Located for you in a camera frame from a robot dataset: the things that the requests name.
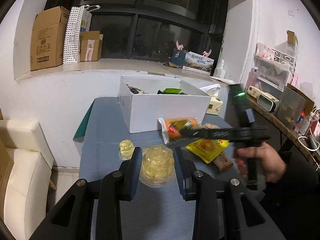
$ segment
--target table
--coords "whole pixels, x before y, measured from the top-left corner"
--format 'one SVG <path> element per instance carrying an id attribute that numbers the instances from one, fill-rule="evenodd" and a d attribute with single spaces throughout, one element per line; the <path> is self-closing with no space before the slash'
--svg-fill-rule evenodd
<path id="1" fill-rule="evenodd" d="M 273 113 L 267 112 L 265 109 L 263 109 L 256 100 L 253 98 L 247 96 L 252 109 L 257 111 L 259 114 L 261 114 L 264 118 L 266 118 L 269 122 L 271 122 L 276 128 L 278 128 L 288 139 L 284 142 L 284 144 L 281 146 L 280 151 L 290 151 L 293 145 L 295 145 L 300 152 L 303 154 L 303 156 L 310 162 L 315 168 L 318 168 L 318 164 L 314 157 L 310 154 L 310 152 L 304 148 L 301 143 L 298 141 L 298 137 L 300 136 L 298 133 L 296 133 L 294 130 L 289 129 L 286 127 L 278 118 L 274 116 Z"/>
<path id="2" fill-rule="evenodd" d="M 213 123 L 221 128 L 230 126 L 216 115 L 206 115 L 203 123 Z M 160 131 L 143 133 L 128 132 L 118 98 L 97 98 L 93 104 L 87 125 L 80 163 L 80 178 L 88 182 L 102 179 L 105 175 L 118 170 L 119 143 L 130 139 L 135 146 L 146 148 L 163 144 Z M 191 141 L 169 147 L 184 147 Z M 233 145 L 224 151 L 231 159 Z M 235 166 L 219 173 L 214 163 L 205 164 L 199 157 L 182 148 L 185 158 L 192 160 L 197 169 L 210 174 L 213 178 L 229 181 L 238 178 L 244 182 Z M 120 202 L 123 239 L 191 239 L 195 215 L 195 201 L 185 202 L 180 195 L 176 178 L 162 188 L 150 188 L 139 182 L 135 198 L 131 202 Z M 94 208 L 92 220 L 92 239 L 95 239 Z M 220 236 L 224 235 L 222 206 L 219 207 Z"/>

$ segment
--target clear plastic container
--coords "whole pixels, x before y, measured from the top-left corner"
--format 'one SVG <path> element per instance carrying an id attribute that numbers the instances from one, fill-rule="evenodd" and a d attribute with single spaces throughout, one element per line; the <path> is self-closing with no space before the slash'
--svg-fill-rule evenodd
<path id="1" fill-rule="evenodd" d="M 119 156 L 121 160 L 130 160 L 134 151 L 134 145 L 130 140 L 123 140 L 119 144 Z"/>
<path id="2" fill-rule="evenodd" d="M 148 148 L 142 157 L 139 180 L 149 187 L 164 187 L 175 177 L 173 151 L 163 145 Z"/>
<path id="3" fill-rule="evenodd" d="M 258 79 L 259 76 L 260 74 L 257 73 L 255 69 L 251 70 L 251 72 L 249 73 L 247 85 L 245 87 L 246 92 L 248 91 L 250 86 L 253 86 L 262 90 L 263 92 L 273 95 L 275 98 L 282 98 L 283 92 L 281 92 L 279 89 L 275 88 L 274 86 L 271 86 L 269 83 L 266 83 Z"/>
<path id="4" fill-rule="evenodd" d="M 277 117 L 286 127 L 293 129 L 305 105 L 306 100 L 302 96 L 286 87 L 278 106 Z"/>
<path id="5" fill-rule="evenodd" d="M 298 57 L 297 46 L 293 46 L 293 45 L 287 43 L 285 46 L 285 54 L 288 54 L 292 57 L 297 58 Z"/>
<path id="6" fill-rule="evenodd" d="M 278 73 L 274 64 L 279 65 L 277 62 L 266 62 L 258 59 L 257 78 L 283 92 L 285 86 L 292 81 L 292 74 L 289 69 Z"/>

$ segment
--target white bottle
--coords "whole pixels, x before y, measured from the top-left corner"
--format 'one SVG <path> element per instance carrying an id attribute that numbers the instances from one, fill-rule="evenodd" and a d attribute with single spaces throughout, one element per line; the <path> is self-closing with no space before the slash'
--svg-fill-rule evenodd
<path id="1" fill-rule="evenodd" d="M 310 115 L 307 115 L 304 120 L 303 123 L 301 125 L 301 128 L 299 130 L 299 132 L 303 135 L 303 136 L 307 136 L 307 134 L 309 133 L 310 127 L 312 125 L 312 118 L 313 118 L 313 112 L 310 112 Z"/>
<path id="2" fill-rule="evenodd" d="M 222 59 L 220 63 L 217 65 L 216 69 L 214 70 L 213 76 L 217 78 L 224 78 L 226 72 L 223 70 L 224 60 Z"/>

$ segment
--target yellow snack packet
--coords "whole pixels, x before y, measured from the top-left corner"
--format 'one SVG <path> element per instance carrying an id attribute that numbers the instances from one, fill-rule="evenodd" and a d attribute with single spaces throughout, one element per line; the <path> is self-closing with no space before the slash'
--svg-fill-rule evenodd
<path id="1" fill-rule="evenodd" d="M 199 139 L 187 145 L 186 148 L 208 164 L 222 153 L 228 145 L 229 142 L 226 140 Z"/>

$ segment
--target hand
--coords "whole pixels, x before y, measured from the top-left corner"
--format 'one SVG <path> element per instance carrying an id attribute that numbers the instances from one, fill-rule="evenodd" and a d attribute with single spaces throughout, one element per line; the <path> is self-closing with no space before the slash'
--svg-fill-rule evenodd
<path id="1" fill-rule="evenodd" d="M 242 158 L 258 158 L 261 160 L 261 165 L 266 173 L 266 181 L 277 183 L 285 173 L 287 164 L 281 159 L 275 149 L 267 143 L 263 143 L 261 147 L 238 149 L 233 153 L 236 164 L 243 177 L 248 174 L 247 167 Z"/>
<path id="2" fill-rule="evenodd" d="M 178 42 L 178 41 L 176 41 L 176 46 L 177 46 L 177 49 L 178 49 L 178 50 L 183 50 L 183 49 L 184 49 L 183 45 L 182 45 L 182 44 L 179 45 L 179 42 Z"/>
<path id="3" fill-rule="evenodd" d="M 208 52 L 204 51 L 204 52 L 202 53 L 202 55 L 203 55 L 204 57 L 209 57 L 210 54 L 211 54 L 211 50 L 209 50 Z"/>

